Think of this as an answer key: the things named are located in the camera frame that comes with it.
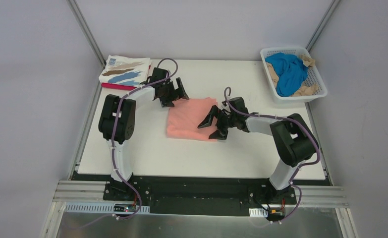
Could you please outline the pink t shirt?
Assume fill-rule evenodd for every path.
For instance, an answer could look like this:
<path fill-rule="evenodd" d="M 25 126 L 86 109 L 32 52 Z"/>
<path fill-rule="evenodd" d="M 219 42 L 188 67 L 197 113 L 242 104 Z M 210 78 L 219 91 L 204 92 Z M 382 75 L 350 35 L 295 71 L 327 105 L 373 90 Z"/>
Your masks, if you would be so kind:
<path fill-rule="evenodd" d="M 166 135 L 169 138 L 189 139 L 212 142 L 209 136 L 216 130 L 214 124 L 206 128 L 198 128 L 212 106 L 216 106 L 214 98 L 180 99 L 169 109 Z"/>

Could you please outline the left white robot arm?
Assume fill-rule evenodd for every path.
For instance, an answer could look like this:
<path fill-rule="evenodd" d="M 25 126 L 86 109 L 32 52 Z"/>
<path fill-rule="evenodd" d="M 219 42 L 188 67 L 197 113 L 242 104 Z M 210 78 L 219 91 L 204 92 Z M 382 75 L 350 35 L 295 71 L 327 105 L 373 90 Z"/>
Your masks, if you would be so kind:
<path fill-rule="evenodd" d="M 177 77 L 174 84 L 171 76 L 169 71 L 155 67 L 139 87 L 121 97 L 113 94 L 105 97 L 98 130 L 109 147 L 113 180 L 128 183 L 133 175 L 129 139 L 135 131 L 136 110 L 156 99 L 163 108 L 174 107 L 179 99 L 189 99 L 181 78 Z"/>

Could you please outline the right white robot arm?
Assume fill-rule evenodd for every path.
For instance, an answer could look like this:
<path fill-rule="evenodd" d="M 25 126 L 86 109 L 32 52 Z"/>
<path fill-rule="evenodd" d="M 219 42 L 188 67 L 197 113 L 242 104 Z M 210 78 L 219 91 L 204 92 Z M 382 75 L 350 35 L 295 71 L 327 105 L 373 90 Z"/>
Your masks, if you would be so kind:
<path fill-rule="evenodd" d="M 296 170 L 316 154 L 318 149 L 318 144 L 302 116 L 294 113 L 281 119 L 274 116 L 261 117 L 257 113 L 248 112 L 242 97 L 229 99 L 223 102 L 223 105 L 229 108 L 226 110 L 212 106 L 197 127 L 209 127 L 216 119 L 217 129 L 209 135 L 209 138 L 217 140 L 225 140 L 229 128 L 271 136 L 279 155 L 279 162 L 265 184 L 263 196 L 269 201 L 287 193 Z"/>

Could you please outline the folded white printed t shirt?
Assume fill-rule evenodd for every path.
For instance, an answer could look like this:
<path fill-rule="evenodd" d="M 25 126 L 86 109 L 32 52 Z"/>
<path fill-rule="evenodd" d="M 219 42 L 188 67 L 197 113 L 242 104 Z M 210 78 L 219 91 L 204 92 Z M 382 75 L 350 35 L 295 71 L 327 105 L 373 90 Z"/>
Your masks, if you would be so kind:
<path fill-rule="evenodd" d="M 128 58 L 109 55 L 99 76 L 101 83 L 137 87 L 144 82 L 151 66 L 150 58 Z"/>

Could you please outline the white plastic basket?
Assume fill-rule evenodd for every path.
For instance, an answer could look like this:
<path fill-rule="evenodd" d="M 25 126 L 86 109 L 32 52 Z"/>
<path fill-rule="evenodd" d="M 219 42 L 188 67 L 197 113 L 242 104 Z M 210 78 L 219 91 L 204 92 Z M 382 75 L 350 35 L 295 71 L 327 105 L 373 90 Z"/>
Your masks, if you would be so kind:
<path fill-rule="evenodd" d="M 307 103 L 327 95 L 315 60 L 305 48 L 264 48 L 260 56 L 276 104 Z"/>

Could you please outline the blue t shirt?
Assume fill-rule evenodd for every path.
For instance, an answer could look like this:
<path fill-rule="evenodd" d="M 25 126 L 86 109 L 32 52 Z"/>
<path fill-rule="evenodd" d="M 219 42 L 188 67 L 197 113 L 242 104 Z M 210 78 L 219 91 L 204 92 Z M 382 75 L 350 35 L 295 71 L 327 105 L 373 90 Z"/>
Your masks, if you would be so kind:
<path fill-rule="evenodd" d="M 265 58 L 279 77 L 276 92 L 281 97 L 290 97 L 307 79 L 308 67 L 303 60 L 292 54 L 276 53 Z"/>

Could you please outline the beige t shirt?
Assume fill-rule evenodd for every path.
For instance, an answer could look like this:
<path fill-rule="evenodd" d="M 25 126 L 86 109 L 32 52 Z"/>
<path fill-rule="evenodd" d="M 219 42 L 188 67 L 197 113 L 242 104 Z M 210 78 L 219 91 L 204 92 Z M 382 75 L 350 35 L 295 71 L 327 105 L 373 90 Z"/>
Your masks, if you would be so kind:
<path fill-rule="evenodd" d="M 301 54 L 299 56 L 300 59 L 303 60 L 303 64 L 305 66 L 307 66 L 308 68 L 310 67 L 314 67 L 315 66 L 315 60 L 312 59 L 311 57 L 308 57 L 307 55 L 304 55 L 304 54 Z M 267 63 L 266 62 L 266 65 L 267 65 L 267 68 L 269 70 L 269 73 L 270 73 L 270 76 L 271 76 L 271 80 L 273 82 L 273 85 L 274 87 L 276 88 L 277 86 L 277 83 L 278 83 L 278 80 L 279 80 L 279 77 L 276 75 L 272 65 L 270 63 Z M 318 85 L 317 84 L 312 84 L 310 86 L 307 86 L 305 84 L 305 81 L 302 83 L 301 87 L 299 88 L 299 90 L 297 90 L 293 95 L 291 95 L 290 97 L 299 97 L 299 96 L 311 96 L 313 95 L 314 93 L 316 93 L 319 89 Z"/>

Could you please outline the right controller board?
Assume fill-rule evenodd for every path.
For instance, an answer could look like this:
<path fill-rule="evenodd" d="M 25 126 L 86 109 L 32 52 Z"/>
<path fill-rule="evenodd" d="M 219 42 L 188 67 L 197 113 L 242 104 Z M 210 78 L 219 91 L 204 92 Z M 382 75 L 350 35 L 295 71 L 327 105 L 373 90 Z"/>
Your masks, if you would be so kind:
<path fill-rule="evenodd" d="M 283 219 L 285 217 L 285 212 L 284 212 L 284 210 L 282 210 L 282 209 L 279 209 L 279 210 L 270 210 L 269 212 L 268 212 L 268 216 L 267 216 L 267 218 L 269 219 L 269 220 L 281 220 L 281 219 Z"/>

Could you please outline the controller board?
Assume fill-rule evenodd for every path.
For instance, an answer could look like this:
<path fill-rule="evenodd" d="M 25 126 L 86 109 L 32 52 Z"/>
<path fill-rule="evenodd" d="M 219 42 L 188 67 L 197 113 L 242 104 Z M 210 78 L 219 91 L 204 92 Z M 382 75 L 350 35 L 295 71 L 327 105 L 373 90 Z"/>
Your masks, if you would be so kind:
<path fill-rule="evenodd" d="M 284 210 L 282 210 L 282 209 L 279 209 L 279 210 L 270 210 L 269 212 L 268 212 L 268 216 L 267 216 L 267 218 L 269 219 L 269 220 L 281 220 L 281 219 L 283 219 L 285 217 L 285 212 L 284 212 Z"/>
<path fill-rule="evenodd" d="M 137 206 L 133 204 L 117 203 L 113 206 L 113 211 L 117 214 L 130 214 L 137 210 Z"/>

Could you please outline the left controller board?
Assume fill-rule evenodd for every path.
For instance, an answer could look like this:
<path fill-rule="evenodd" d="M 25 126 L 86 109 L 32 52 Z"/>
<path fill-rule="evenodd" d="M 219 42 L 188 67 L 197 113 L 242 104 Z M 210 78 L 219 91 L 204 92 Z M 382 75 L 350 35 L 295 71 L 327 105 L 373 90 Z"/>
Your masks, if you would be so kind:
<path fill-rule="evenodd" d="M 137 210 L 137 206 L 133 204 L 117 203 L 113 206 L 113 211 L 117 214 L 130 214 Z"/>

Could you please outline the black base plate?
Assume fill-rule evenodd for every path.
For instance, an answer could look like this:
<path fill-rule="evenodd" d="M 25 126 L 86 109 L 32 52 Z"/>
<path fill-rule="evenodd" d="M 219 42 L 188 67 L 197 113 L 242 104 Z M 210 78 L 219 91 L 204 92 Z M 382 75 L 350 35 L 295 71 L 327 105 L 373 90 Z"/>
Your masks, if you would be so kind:
<path fill-rule="evenodd" d="M 110 179 L 103 199 L 141 204 L 153 214 L 241 217 L 248 216 L 250 208 L 295 205 L 298 198 L 293 188 L 269 192 L 267 178 L 132 176 L 128 182 Z"/>

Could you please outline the left aluminium frame post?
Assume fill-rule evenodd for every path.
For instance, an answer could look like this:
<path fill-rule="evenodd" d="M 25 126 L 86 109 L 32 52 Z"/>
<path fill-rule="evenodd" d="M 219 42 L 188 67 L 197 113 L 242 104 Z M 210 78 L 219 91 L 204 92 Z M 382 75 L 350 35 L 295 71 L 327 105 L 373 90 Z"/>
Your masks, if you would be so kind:
<path fill-rule="evenodd" d="M 95 37 L 83 15 L 83 12 L 81 11 L 78 3 L 76 0 L 66 0 L 67 4 L 69 5 L 69 8 L 71 12 L 73 13 L 80 29 L 83 32 L 83 35 L 85 36 L 87 42 L 89 43 L 92 51 L 94 52 L 98 62 L 101 64 L 103 68 L 106 66 L 106 60 L 103 57 L 102 51 L 97 44 Z"/>

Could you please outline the aluminium frame post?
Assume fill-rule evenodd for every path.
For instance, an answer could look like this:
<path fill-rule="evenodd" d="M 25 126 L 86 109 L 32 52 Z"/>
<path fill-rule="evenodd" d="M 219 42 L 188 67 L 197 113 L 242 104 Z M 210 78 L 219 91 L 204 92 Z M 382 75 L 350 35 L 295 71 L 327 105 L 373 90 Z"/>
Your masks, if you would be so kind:
<path fill-rule="evenodd" d="M 319 22 L 318 26 L 316 27 L 314 33 L 312 34 L 307 46 L 306 50 L 311 52 L 311 50 L 314 48 L 316 45 L 318 39 L 322 35 L 324 29 L 328 25 L 330 19 L 334 15 L 335 11 L 339 7 L 339 5 L 342 3 L 342 0 L 332 0 L 331 3 L 329 4 L 329 7 L 327 8 L 326 12 L 324 13 L 321 21 Z"/>
<path fill-rule="evenodd" d="M 71 12 L 73 13 L 80 29 L 83 32 L 83 35 L 85 36 L 87 42 L 89 43 L 92 51 L 94 52 L 98 62 L 101 64 L 103 68 L 106 66 L 106 60 L 103 57 L 102 51 L 97 44 L 95 37 L 83 15 L 83 12 L 81 11 L 78 3 L 76 0 L 66 0 L 67 4 L 69 5 L 69 8 Z"/>

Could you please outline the right aluminium frame post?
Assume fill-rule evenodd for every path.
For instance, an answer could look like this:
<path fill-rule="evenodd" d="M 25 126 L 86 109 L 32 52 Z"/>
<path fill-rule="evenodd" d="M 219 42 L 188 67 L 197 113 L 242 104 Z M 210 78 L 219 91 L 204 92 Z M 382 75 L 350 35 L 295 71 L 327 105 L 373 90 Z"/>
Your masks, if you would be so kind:
<path fill-rule="evenodd" d="M 342 3 L 342 0 L 332 0 L 331 3 L 329 4 L 329 7 L 327 8 L 326 12 L 324 13 L 321 21 L 319 22 L 318 26 L 316 27 L 314 33 L 312 34 L 307 46 L 306 50 L 311 52 L 311 50 L 314 48 L 316 45 L 318 39 L 322 35 L 324 29 L 328 25 L 330 19 L 334 15 L 335 11 L 339 7 L 339 5 Z"/>

